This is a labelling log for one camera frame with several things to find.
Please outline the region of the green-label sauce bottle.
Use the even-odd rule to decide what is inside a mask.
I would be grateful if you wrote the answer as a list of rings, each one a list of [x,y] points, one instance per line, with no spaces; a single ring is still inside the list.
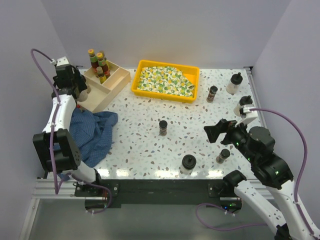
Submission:
[[[96,70],[97,67],[99,66],[99,62],[94,49],[90,48],[87,52],[89,55],[91,67]]]

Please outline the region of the red sauce bottle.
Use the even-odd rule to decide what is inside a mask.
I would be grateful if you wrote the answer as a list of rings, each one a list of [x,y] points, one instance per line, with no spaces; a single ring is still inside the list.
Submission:
[[[101,52],[98,52],[96,54],[97,59],[98,59],[98,65],[102,68],[102,71],[104,73],[104,75],[108,78],[110,77],[110,68],[105,60],[104,55]]]

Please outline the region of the clear shaker jar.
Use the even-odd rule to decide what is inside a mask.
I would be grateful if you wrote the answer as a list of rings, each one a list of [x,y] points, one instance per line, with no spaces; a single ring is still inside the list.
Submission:
[[[78,102],[84,102],[84,101],[86,101],[88,99],[88,92],[86,91],[86,90],[83,90],[80,94],[79,94],[79,96],[78,96],[78,98],[77,98],[77,101]]]
[[[245,105],[252,105],[253,104],[253,100],[252,97],[250,95],[246,95],[246,96],[242,96],[240,98],[240,100],[238,101],[237,105],[235,106],[235,108],[233,109],[233,112],[236,116],[240,117],[240,108],[242,106]]]
[[[180,172],[184,175],[190,175],[193,172],[196,164],[196,158],[191,154],[187,154],[182,158]]]
[[[243,81],[242,74],[240,72],[231,76],[229,84],[226,86],[226,91],[229,94],[235,94]]]

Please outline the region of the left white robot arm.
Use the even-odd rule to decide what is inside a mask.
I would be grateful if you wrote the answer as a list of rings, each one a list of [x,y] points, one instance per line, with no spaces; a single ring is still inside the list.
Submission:
[[[55,71],[52,110],[45,128],[33,136],[33,145],[43,169],[53,173],[56,194],[63,183],[58,176],[63,174],[86,185],[86,191],[92,196],[99,196],[104,190],[101,176],[83,163],[80,149],[70,133],[73,112],[81,94],[87,91],[86,80],[69,63],[56,65]]]

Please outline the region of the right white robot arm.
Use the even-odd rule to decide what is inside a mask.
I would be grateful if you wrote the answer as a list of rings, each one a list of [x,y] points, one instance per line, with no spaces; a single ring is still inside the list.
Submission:
[[[223,145],[232,144],[250,163],[250,169],[276,202],[272,205],[239,171],[223,178],[223,192],[238,196],[263,219],[276,240],[318,240],[320,229],[312,221],[301,199],[294,193],[297,181],[288,164],[274,153],[275,139],[264,127],[247,130],[243,123],[221,119],[205,126],[208,141],[215,143],[220,134]]]

